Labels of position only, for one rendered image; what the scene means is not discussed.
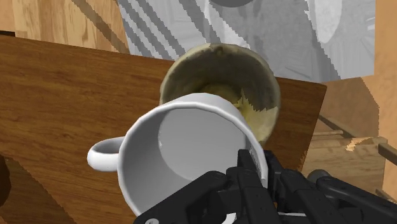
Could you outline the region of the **grey robot stand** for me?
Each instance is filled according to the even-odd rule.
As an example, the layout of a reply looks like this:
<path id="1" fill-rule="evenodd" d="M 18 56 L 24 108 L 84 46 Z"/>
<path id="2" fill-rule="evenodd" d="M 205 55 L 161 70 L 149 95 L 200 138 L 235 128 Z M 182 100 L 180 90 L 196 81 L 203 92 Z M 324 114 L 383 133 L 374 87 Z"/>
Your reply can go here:
<path id="1" fill-rule="evenodd" d="M 204 43 L 231 43 L 283 78 L 374 73 L 376 0 L 117 1 L 132 55 L 175 60 Z"/>

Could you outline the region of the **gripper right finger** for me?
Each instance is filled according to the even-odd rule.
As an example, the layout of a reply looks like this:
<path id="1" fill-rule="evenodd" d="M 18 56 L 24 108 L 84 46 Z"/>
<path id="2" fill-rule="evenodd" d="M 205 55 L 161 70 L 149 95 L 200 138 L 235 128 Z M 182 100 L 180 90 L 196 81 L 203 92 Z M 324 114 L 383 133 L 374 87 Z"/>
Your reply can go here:
<path id="1" fill-rule="evenodd" d="M 268 191 L 279 212 L 305 214 L 308 224 L 397 224 L 397 205 L 319 171 L 315 182 L 282 167 L 265 150 Z"/>

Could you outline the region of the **white mug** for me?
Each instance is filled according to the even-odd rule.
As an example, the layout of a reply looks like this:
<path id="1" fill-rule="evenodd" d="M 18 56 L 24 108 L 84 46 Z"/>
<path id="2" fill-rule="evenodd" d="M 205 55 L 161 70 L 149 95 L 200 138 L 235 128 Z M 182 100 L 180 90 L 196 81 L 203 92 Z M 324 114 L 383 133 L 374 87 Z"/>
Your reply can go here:
<path id="1" fill-rule="evenodd" d="M 123 198 L 139 216 L 207 171 L 235 166 L 244 148 L 267 186 L 263 149 L 239 110 L 220 96 L 195 93 L 155 107 L 123 137 L 94 144 L 87 162 L 117 172 Z"/>

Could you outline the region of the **beige bowl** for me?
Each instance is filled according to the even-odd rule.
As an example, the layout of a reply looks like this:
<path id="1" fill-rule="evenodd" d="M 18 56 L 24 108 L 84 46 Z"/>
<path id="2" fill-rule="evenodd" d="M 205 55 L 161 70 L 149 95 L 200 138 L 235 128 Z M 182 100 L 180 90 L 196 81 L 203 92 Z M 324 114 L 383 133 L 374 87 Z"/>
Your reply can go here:
<path id="1" fill-rule="evenodd" d="M 281 108 L 280 87 L 268 63 L 233 44 L 208 43 L 188 50 L 167 71 L 159 103 L 192 93 L 214 94 L 231 102 L 261 144 L 271 136 Z"/>

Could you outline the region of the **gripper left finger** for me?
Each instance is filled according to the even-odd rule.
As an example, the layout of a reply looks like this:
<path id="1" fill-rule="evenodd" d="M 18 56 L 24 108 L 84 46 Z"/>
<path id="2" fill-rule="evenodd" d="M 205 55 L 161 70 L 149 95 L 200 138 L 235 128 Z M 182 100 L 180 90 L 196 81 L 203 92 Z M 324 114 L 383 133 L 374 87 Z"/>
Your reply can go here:
<path id="1" fill-rule="evenodd" d="M 222 224 L 228 213 L 236 213 L 232 224 L 281 224 L 273 203 L 275 173 L 281 165 L 265 151 L 270 189 L 251 169 L 249 155 L 240 150 L 238 166 L 227 174 L 209 171 L 139 215 L 133 224 Z"/>

